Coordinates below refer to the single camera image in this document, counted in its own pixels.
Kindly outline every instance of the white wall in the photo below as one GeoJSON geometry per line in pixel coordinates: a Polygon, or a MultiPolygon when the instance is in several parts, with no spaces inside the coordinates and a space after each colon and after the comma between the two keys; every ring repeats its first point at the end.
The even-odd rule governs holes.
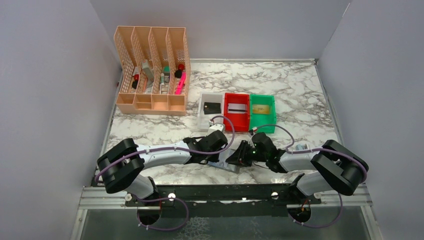
{"type": "Polygon", "coordinates": [[[195,59],[319,58],[350,0],[90,0],[118,25],[187,27],[195,59]]]}
{"type": "Polygon", "coordinates": [[[69,239],[120,68],[89,0],[2,0],[0,239],[69,239]]]}
{"type": "Polygon", "coordinates": [[[423,239],[424,1],[354,0],[319,73],[386,240],[423,239]]]}

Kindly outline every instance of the metal frame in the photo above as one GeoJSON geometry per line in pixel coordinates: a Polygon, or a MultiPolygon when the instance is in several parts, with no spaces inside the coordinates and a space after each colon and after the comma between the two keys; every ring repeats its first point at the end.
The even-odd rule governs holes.
{"type": "MultiPolygon", "coordinates": [[[[283,59],[269,60],[269,62],[286,62],[286,61],[287,60],[283,60],[283,59]]],[[[206,59],[193,59],[193,62],[198,62],[198,63],[235,62],[236,63],[236,62],[264,62],[264,61],[262,59],[261,61],[257,59],[252,59],[252,61],[249,61],[246,59],[207,59],[207,61],[206,59]]],[[[343,144],[343,137],[339,130],[339,123],[338,123],[336,112],[333,108],[333,102],[331,101],[330,96],[328,96],[326,88],[324,87],[323,82],[321,81],[316,60],[301,59],[300,62],[312,62],[314,64],[316,74],[319,79],[319,83],[321,85],[325,100],[329,107],[331,119],[334,123],[334,130],[336,132],[337,139],[341,144],[343,144]]],[[[123,79],[123,73],[120,76],[119,84],[121,84],[122,79],[123,79]]],[[[114,99],[115,102],[118,97],[118,93],[119,93],[119,87],[116,90],[115,99],[114,99]]],[[[107,148],[115,110],[116,110],[116,105],[113,104],[113,107],[110,112],[110,117],[109,117],[107,129],[106,129],[106,133],[103,139],[103,144],[101,146],[100,156],[105,153],[107,148]]],[[[154,211],[156,210],[157,211],[160,209],[158,206],[126,206],[125,195],[126,195],[126,192],[108,194],[106,193],[106,190],[103,187],[84,187],[81,193],[81,198],[78,205],[78,211],[76,213],[75,223],[74,223],[74,227],[73,227],[70,239],[71,240],[81,239],[85,221],[87,219],[88,210],[91,210],[91,209],[97,209],[97,210],[137,209],[137,210],[154,210],[154,211]]],[[[320,199],[321,199],[321,204],[313,204],[311,205],[311,207],[322,208],[322,207],[340,206],[339,196],[336,191],[323,192],[320,196],[320,199]]],[[[374,214],[371,208],[373,205],[373,202],[371,200],[367,186],[365,184],[360,184],[352,196],[343,195],[342,200],[343,200],[343,206],[361,207],[362,214],[364,217],[364,222],[367,226],[367,230],[369,232],[370,238],[372,240],[382,240],[382,235],[380,233],[378,223],[374,217],[374,214]]],[[[294,207],[300,207],[300,205],[299,204],[287,205],[287,208],[294,208],[294,207]]]]}

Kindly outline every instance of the white marble surface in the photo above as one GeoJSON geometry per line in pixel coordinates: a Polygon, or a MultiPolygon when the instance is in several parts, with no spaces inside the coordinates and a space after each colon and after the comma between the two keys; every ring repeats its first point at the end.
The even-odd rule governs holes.
{"type": "MultiPolygon", "coordinates": [[[[133,138],[137,144],[176,143],[185,137],[203,136],[197,129],[200,92],[229,92],[273,95],[277,124],[288,129],[296,143],[320,146],[337,139],[323,90],[312,63],[192,63],[186,116],[128,115],[119,109],[113,116],[107,149],[122,139],[133,138]]],[[[231,134],[225,134],[230,140],[231,134]]],[[[278,148],[290,143],[282,130],[268,134],[278,148]]],[[[247,133],[236,134],[232,148],[247,133]]],[[[141,172],[163,184],[269,184],[291,182],[299,172],[274,173],[258,166],[242,167],[233,173],[199,164],[158,166],[141,172]]]]}

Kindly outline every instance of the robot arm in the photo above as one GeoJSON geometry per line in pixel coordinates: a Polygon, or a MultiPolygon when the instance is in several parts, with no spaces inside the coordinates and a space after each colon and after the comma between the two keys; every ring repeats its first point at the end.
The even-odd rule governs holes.
{"type": "Polygon", "coordinates": [[[266,162],[273,172],[317,170],[295,181],[297,190],[304,196],[328,190],[336,190],[342,195],[350,196],[365,179],[369,169],[360,157],[334,140],[328,140],[321,148],[300,152],[277,149],[263,132],[254,134],[251,141],[253,143],[251,151],[258,155],[257,159],[266,162]]]}
{"type": "Polygon", "coordinates": [[[151,177],[139,173],[142,170],[168,164],[200,164],[202,161],[217,162],[216,152],[228,144],[223,134],[225,126],[217,123],[211,126],[206,136],[197,140],[186,137],[168,145],[136,145],[132,138],[122,140],[97,160],[102,180],[109,194],[127,191],[140,199],[159,197],[151,177]]]}

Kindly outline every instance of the purple cable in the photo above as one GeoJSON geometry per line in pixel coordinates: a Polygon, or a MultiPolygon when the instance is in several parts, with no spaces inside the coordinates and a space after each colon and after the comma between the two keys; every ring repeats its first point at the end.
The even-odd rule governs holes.
{"type": "MultiPolygon", "coordinates": [[[[234,130],[233,123],[226,116],[222,116],[222,115],[214,116],[214,117],[212,117],[211,121],[214,121],[214,119],[216,119],[216,118],[223,118],[223,119],[227,120],[229,122],[230,126],[231,126],[231,129],[232,129],[231,140],[229,141],[228,145],[226,147],[224,147],[223,149],[221,149],[219,151],[197,151],[197,150],[190,150],[190,149],[183,148],[183,147],[166,146],[166,147],[158,147],[158,148],[154,148],[154,149],[149,149],[149,152],[157,152],[157,151],[163,151],[163,150],[182,150],[182,151],[186,151],[186,152],[189,152],[189,153],[205,154],[205,155],[214,155],[214,154],[219,154],[219,153],[224,152],[225,150],[227,150],[231,146],[231,144],[233,144],[234,137],[236,136],[236,131],[234,130]]],[[[107,167],[103,168],[103,170],[101,170],[95,176],[95,178],[94,178],[95,182],[96,183],[103,183],[102,181],[99,180],[99,178],[107,170],[109,170],[110,168],[112,168],[113,166],[119,164],[120,162],[124,161],[127,158],[130,158],[130,157],[133,157],[133,156],[139,155],[139,154],[145,154],[145,153],[146,153],[146,150],[136,151],[136,152],[130,153],[130,154],[128,154],[126,156],[123,156],[123,157],[119,158],[118,160],[112,162],[107,167]]]]}
{"type": "Polygon", "coordinates": [[[150,225],[144,225],[144,224],[142,223],[142,221],[140,221],[140,214],[137,212],[137,220],[138,220],[138,222],[139,222],[139,226],[143,226],[143,227],[145,227],[147,230],[148,230],[148,229],[153,229],[153,230],[165,231],[165,232],[175,231],[175,230],[177,230],[177,229],[182,228],[182,227],[183,227],[184,225],[186,225],[186,223],[189,221],[189,207],[187,206],[187,204],[186,204],[183,200],[181,200],[181,199],[179,199],[179,198],[176,198],[176,197],[162,197],[162,198],[153,199],[153,200],[143,200],[143,199],[138,198],[137,196],[135,196],[135,197],[136,197],[136,198],[137,198],[140,202],[143,202],[143,203],[153,203],[153,202],[159,202],[159,201],[163,201],[163,200],[170,200],[170,199],[174,199],[174,200],[177,200],[178,202],[180,202],[180,203],[182,203],[182,204],[184,205],[185,212],[186,212],[184,222],[182,222],[182,223],[181,223],[180,225],[178,225],[178,226],[171,227],[171,228],[160,228],[160,227],[155,227],[155,226],[150,226],[150,225]]]}
{"type": "Polygon", "coordinates": [[[306,154],[306,153],[310,153],[310,152],[319,152],[319,151],[323,151],[323,152],[329,152],[329,153],[332,153],[332,154],[337,154],[337,155],[339,155],[339,156],[342,156],[342,157],[344,157],[344,158],[347,158],[347,159],[349,159],[350,161],[352,161],[352,162],[354,162],[356,165],[358,165],[358,167],[361,169],[361,171],[362,171],[362,174],[363,174],[363,176],[362,176],[362,182],[365,182],[365,180],[367,179],[367,170],[365,169],[365,167],[358,161],[358,160],[356,160],[355,158],[353,158],[353,157],[351,157],[351,156],[349,156],[349,155],[346,155],[346,154],[344,154],[344,153],[342,153],[342,152],[338,152],[338,151],[334,151],[334,150],[330,150],[330,149],[326,149],[326,148],[314,148],[314,149],[308,149],[308,150],[300,150],[300,151],[290,151],[289,150],[289,148],[291,147],[291,146],[293,146],[294,144],[295,144],[295,138],[293,137],[293,135],[288,131],[288,130],[286,130],[284,127],[282,127],[282,126],[280,126],[280,125],[277,125],[277,124],[265,124],[265,125],[262,125],[262,126],[257,126],[256,128],[262,128],[262,127],[266,127],[266,126],[273,126],[273,127],[277,127],[277,128],[280,128],[280,129],[282,129],[284,132],[286,132],[289,136],[290,136],[290,138],[291,138],[291,143],[288,145],[288,146],[286,146],[285,147],[285,151],[287,152],[287,153],[289,153],[289,154],[306,154]]]}
{"type": "Polygon", "coordinates": [[[326,228],[326,227],[330,227],[331,225],[337,223],[337,221],[340,220],[340,217],[342,216],[342,212],[343,212],[342,195],[340,195],[340,193],[339,193],[338,197],[340,198],[340,211],[338,211],[337,217],[335,217],[334,220],[331,221],[330,223],[327,223],[327,224],[324,224],[324,225],[309,225],[309,224],[306,224],[306,223],[302,224],[302,222],[296,221],[290,214],[289,214],[289,216],[290,216],[291,219],[293,219],[293,222],[295,222],[299,225],[302,225],[303,227],[307,227],[307,228],[311,228],[311,229],[323,229],[323,228],[326,228]]]}

